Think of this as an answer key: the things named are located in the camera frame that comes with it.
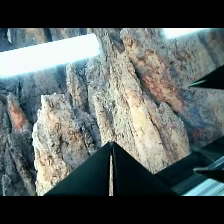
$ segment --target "rock wall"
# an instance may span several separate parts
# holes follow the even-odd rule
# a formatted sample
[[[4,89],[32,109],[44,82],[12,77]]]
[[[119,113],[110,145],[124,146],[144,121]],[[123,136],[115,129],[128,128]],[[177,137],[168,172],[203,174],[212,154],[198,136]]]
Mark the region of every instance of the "rock wall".
[[[3,195],[43,195],[108,141],[156,173],[223,135],[224,93],[187,88],[223,64],[223,30],[173,40],[155,28],[11,33],[4,49],[95,33],[101,52],[0,80]]]

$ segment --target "rock formation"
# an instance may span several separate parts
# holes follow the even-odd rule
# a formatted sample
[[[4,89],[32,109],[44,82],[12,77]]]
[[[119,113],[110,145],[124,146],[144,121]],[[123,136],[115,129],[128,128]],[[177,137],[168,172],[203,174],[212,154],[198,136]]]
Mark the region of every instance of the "rock formation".
[[[95,33],[100,55],[0,79],[0,194],[43,195],[108,141],[152,173],[224,133],[224,92],[188,89],[224,63],[223,30],[16,28],[0,50]]]

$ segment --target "rough rock surface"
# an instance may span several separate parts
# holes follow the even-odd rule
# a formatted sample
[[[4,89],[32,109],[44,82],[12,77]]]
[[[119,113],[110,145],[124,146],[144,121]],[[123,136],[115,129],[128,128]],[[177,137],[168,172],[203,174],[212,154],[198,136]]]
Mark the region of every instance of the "rough rock surface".
[[[15,28],[12,44],[5,32],[0,51],[93,32],[101,52],[0,80],[1,195],[43,195],[107,141],[156,173],[224,133],[224,93],[187,88],[223,64],[223,30]]]

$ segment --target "bright light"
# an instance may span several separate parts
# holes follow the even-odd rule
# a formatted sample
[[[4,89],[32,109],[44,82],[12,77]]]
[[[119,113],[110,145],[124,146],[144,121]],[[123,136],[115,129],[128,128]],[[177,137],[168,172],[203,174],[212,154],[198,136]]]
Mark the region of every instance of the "bright light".
[[[166,38],[170,39],[209,28],[163,28],[163,29]]]
[[[0,53],[0,76],[38,71],[98,54],[99,42],[95,34],[5,51]]]

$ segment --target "rocky cliff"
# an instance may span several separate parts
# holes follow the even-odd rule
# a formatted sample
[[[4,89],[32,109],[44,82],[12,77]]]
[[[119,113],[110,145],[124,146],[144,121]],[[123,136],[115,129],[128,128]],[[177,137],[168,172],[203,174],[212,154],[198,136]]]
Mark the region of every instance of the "rocky cliff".
[[[108,141],[156,173],[224,133],[224,92],[187,86],[224,63],[224,31],[0,30],[0,50],[95,33],[100,55],[0,79],[0,194],[43,195]]]

